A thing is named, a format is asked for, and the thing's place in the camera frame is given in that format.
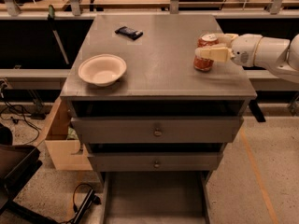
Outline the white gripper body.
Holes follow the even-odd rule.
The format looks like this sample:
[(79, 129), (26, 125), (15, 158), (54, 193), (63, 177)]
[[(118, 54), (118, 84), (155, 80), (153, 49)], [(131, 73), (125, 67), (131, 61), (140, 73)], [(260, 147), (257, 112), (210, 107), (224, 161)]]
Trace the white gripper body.
[(257, 46), (262, 38), (261, 35), (245, 34), (234, 39), (232, 42), (234, 54), (232, 61), (237, 65), (252, 67)]

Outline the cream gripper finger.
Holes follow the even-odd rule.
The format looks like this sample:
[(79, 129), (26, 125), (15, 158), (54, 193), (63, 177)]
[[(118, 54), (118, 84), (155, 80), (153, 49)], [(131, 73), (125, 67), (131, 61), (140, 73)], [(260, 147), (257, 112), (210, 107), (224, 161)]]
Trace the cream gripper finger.
[(195, 50), (198, 58), (226, 63), (234, 57), (231, 49), (226, 47), (203, 47)]
[(221, 34), (216, 33), (215, 36), (217, 37), (220, 44), (224, 44), (227, 48), (232, 46), (233, 41), (238, 38), (238, 34)]

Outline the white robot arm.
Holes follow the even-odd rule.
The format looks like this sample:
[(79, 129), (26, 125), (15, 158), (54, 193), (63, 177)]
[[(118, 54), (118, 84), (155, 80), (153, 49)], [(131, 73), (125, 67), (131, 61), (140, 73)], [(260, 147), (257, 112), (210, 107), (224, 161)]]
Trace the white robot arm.
[(299, 35), (292, 41), (254, 34), (214, 34), (214, 37), (219, 43), (197, 48), (197, 58), (261, 67), (275, 77), (299, 82)]

